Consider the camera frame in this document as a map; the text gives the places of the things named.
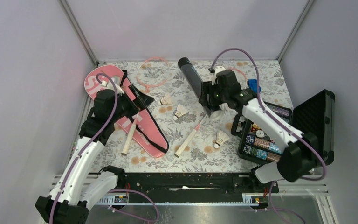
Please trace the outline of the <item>white tube lid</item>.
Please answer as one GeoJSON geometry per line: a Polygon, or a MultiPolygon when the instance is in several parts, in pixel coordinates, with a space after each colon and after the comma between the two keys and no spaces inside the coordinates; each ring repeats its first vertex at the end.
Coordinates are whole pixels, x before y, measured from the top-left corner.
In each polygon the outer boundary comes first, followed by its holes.
{"type": "Polygon", "coordinates": [[[222,110],[214,111],[214,112],[211,112],[209,119],[211,121],[217,121],[217,120],[221,119],[221,117],[223,115],[224,115],[224,111],[222,111],[222,110]]]}

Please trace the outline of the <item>black shuttlecock tube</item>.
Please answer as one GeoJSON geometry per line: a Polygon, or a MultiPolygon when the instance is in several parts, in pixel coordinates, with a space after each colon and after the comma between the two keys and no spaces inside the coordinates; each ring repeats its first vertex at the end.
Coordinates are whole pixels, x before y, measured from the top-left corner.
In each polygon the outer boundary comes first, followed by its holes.
{"type": "MultiPolygon", "coordinates": [[[[202,78],[200,77],[197,70],[195,69],[195,67],[187,57],[183,57],[179,59],[177,65],[181,70],[181,72],[184,74],[191,88],[193,89],[193,92],[197,97],[197,101],[200,104],[199,100],[201,98],[201,90],[202,90],[202,83],[203,83],[202,78]]],[[[210,109],[208,106],[203,106],[203,108],[209,117],[211,112],[214,112],[214,110],[210,109]]]]}

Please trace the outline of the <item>white shuttlecock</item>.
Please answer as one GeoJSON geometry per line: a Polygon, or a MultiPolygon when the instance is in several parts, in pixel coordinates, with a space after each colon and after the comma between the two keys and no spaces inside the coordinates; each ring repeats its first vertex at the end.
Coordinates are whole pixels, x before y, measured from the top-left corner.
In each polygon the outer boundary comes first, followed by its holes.
{"type": "Polygon", "coordinates": [[[223,132],[223,131],[218,131],[216,134],[216,139],[213,142],[213,147],[215,149],[218,149],[222,144],[224,144],[225,142],[227,142],[230,139],[230,136],[223,132]]]}
{"type": "Polygon", "coordinates": [[[171,105],[173,104],[173,100],[172,97],[169,93],[167,93],[166,95],[164,95],[159,101],[158,101],[158,105],[171,105]]]}
{"type": "Polygon", "coordinates": [[[187,114],[188,110],[182,105],[182,104],[178,104],[176,111],[173,115],[173,120],[178,120],[180,117],[182,117],[183,115],[187,114]]]}

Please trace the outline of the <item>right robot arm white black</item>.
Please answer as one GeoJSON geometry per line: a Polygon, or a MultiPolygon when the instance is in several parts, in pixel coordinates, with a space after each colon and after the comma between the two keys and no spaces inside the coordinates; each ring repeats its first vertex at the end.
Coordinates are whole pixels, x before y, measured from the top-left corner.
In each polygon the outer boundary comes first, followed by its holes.
{"type": "Polygon", "coordinates": [[[199,103],[205,107],[217,107],[226,103],[246,119],[256,123],[282,150],[278,162],[260,166],[250,177],[250,189],[261,192],[267,183],[284,179],[295,182],[305,179],[304,174],[318,165],[327,174],[326,164],[318,152],[318,139],[313,133],[304,134],[276,115],[261,100],[260,94],[250,88],[243,89],[232,70],[222,70],[215,80],[202,82],[199,103]]]}

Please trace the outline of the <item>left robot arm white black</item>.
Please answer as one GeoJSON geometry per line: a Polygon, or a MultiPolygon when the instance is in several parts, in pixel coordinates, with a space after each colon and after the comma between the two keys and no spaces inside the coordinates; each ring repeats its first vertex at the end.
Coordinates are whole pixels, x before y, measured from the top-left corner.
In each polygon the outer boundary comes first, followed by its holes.
{"type": "Polygon", "coordinates": [[[129,93],[106,89],[97,93],[94,106],[82,124],[79,139],[59,182],[48,196],[40,196],[35,207],[48,224],[84,224],[89,211],[109,191],[122,191],[126,186],[124,170],[108,167],[83,191],[84,182],[95,158],[114,132],[114,124],[146,109],[154,98],[133,85],[129,93]]]}

